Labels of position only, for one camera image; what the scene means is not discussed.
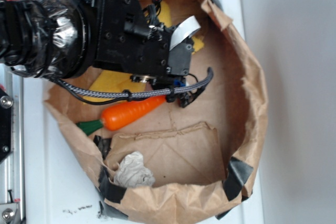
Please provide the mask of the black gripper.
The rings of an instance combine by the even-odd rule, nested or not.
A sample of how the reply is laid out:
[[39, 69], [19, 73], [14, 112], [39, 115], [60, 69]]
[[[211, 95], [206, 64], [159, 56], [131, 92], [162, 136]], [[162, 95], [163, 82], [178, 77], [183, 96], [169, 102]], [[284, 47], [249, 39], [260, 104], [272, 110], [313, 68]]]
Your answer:
[[136, 76], [184, 77], [190, 69], [192, 36], [201, 26], [190, 16], [176, 26], [165, 26], [138, 0], [69, 0], [79, 41], [71, 76], [89, 67]]

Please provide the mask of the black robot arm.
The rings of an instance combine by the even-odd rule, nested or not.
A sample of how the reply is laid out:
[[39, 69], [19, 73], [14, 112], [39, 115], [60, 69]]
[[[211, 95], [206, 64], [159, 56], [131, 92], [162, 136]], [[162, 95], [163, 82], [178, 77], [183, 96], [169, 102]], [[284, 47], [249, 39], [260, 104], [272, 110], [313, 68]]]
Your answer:
[[165, 26], [160, 0], [1, 0], [1, 62], [23, 77], [76, 78], [90, 67], [171, 82], [188, 75], [195, 23]]

